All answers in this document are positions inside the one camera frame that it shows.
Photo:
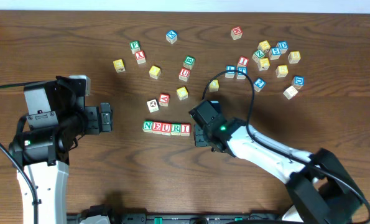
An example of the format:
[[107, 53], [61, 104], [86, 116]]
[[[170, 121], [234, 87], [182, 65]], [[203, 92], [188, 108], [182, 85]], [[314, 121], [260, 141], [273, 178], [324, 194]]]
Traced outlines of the red E block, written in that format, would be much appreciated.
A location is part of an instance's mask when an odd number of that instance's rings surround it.
[[154, 121], [152, 124], [152, 132], [154, 134], [160, 134], [162, 132], [162, 123]]

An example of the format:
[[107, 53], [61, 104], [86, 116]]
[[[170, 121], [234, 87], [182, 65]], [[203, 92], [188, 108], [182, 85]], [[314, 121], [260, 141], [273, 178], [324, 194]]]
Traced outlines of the green R block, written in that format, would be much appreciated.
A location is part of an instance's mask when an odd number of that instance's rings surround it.
[[181, 135], [181, 124], [172, 123], [170, 134], [173, 135], [173, 136], [180, 136]]

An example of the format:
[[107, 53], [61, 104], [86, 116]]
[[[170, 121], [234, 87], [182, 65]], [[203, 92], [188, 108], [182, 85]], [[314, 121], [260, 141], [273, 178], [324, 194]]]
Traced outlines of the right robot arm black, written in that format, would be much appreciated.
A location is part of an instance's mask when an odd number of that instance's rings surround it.
[[362, 205], [370, 212], [362, 191], [332, 152], [294, 149], [244, 120], [227, 120], [217, 101], [204, 100], [189, 114], [196, 144], [252, 162], [285, 185], [293, 204], [277, 223], [351, 223]]

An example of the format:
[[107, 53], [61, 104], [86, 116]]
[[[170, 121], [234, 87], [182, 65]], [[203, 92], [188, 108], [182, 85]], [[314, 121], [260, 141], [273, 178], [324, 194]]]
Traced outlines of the yellow S block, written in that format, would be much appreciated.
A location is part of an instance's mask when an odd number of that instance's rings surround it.
[[286, 65], [278, 65], [275, 74], [277, 78], [284, 78], [289, 73], [288, 67]]

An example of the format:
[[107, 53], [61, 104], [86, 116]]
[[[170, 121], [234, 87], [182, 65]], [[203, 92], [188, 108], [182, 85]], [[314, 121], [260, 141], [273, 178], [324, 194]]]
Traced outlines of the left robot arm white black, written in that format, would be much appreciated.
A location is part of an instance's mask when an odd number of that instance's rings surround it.
[[91, 80], [86, 75], [57, 76], [26, 84], [28, 114], [17, 125], [9, 153], [18, 162], [37, 194], [34, 200], [25, 179], [17, 175], [22, 194], [23, 222], [67, 223], [66, 188], [69, 152], [78, 137], [113, 130], [109, 103], [86, 106]]

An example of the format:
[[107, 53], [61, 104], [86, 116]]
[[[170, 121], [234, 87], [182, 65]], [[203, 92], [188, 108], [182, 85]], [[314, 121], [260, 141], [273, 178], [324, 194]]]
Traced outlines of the green N block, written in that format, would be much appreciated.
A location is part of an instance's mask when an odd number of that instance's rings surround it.
[[145, 133], [151, 133], [152, 132], [152, 127], [153, 127], [153, 122], [145, 120], [142, 125], [142, 130]]

